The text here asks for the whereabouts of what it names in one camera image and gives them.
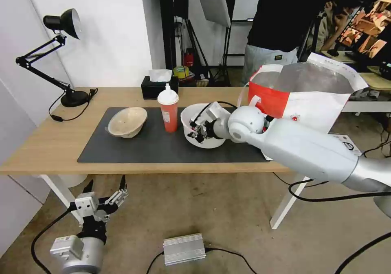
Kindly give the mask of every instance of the robotic hand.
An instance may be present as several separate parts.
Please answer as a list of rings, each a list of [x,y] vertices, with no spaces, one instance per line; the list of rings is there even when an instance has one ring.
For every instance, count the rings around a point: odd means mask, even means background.
[[[357,157],[337,138],[288,119],[270,124],[256,107],[241,106],[232,114],[213,102],[190,125],[188,136],[202,142],[225,138],[247,142],[269,157],[300,174],[320,181],[334,181],[362,192],[391,192],[391,162]],[[374,198],[391,218],[391,197]]]
[[[92,191],[93,180],[84,188],[71,207],[83,217],[83,229],[77,235],[55,239],[50,253],[62,263],[62,273],[99,273],[106,243],[106,223],[128,196],[125,176],[119,190],[111,197],[97,198]]]

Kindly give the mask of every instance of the paper bag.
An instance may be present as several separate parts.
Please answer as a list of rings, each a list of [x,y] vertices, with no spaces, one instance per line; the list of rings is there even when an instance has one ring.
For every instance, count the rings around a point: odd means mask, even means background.
[[[315,53],[304,63],[261,66],[248,84],[248,101],[264,114],[325,133],[350,95],[368,87],[351,67]]]

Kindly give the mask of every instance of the desk lamp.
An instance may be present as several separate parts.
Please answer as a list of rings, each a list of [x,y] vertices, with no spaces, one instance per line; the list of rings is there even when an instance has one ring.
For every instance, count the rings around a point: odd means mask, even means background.
[[[53,51],[56,51],[58,48],[61,48],[65,45],[66,36],[62,33],[62,31],[68,33],[76,39],[80,39],[81,24],[77,11],[75,9],[68,9],[61,16],[46,15],[44,16],[43,21],[46,28],[53,30],[53,32],[57,34],[57,36],[55,36],[49,42],[27,53],[26,55],[18,57],[16,59],[17,65],[31,71],[32,73],[35,73],[41,78],[64,90],[65,95],[61,98],[61,103],[63,106],[76,107],[89,102],[92,97],[91,95],[87,94],[84,91],[75,91],[70,87],[70,84],[58,81],[55,78],[44,74],[43,72],[32,66],[32,64],[37,60],[45,57],[46,55],[52,53]],[[44,53],[36,53],[37,51],[52,44],[53,42],[57,42],[59,45]]]

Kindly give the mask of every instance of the lamp arm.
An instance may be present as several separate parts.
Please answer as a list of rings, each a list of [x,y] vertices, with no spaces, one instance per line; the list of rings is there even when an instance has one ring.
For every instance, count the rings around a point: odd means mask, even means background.
[[[47,74],[44,74],[43,72],[41,72],[40,70],[34,68],[32,66],[32,63],[34,63],[35,61],[45,57],[46,55],[52,53],[53,51],[56,51],[58,48],[61,48],[62,46],[65,45],[65,39],[66,37],[63,36],[63,35],[57,35],[56,37],[54,37],[52,40],[46,42],[45,44],[41,45],[40,47],[34,49],[33,51],[27,53],[26,55],[23,55],[23,56],[20,56],[16,59],[16,64],[31,71],[32,73],[36,74],[37,76],[40,76],[41,78],[47,80],[48,82],[52,83],[53,85],[63,89],[64,91],[71,91],[71,88],[70,88],[70,85],[66,85],[58,80],[56,80],[55,78],[52,78],[50,76],[48,76]],[[53,42],[58,42],[59,45],[57,45],[56,47],[44,52],[44,53],[38,53],[38,54],[34,54],[36,53],[37,51],[39,51],[40,49],[50,45],[51,43]]]

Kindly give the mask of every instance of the white bowl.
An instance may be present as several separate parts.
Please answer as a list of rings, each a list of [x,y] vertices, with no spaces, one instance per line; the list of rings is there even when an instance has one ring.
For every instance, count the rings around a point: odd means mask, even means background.
[[[133,138],[137,135],[147,120],[147,111],[141,107],[122,109],[110,119],[107,131],[112,136]]]
[[[199,143],[195,138],[191,138],[187,136],[189,133],[193,131],[190,127],[190,119],[194,115],[198,114],[206,105],[207,103],[200,103],[200,104],[193,104],[186,107],[180,114],[180,121],[183,124],[183,132],[185,133],[185,138],[191,144],[204,149],[213,149],[213,148],[220,147],[222,144],[224,144],[225,139],[209,138],[204,140],[202,143]]]

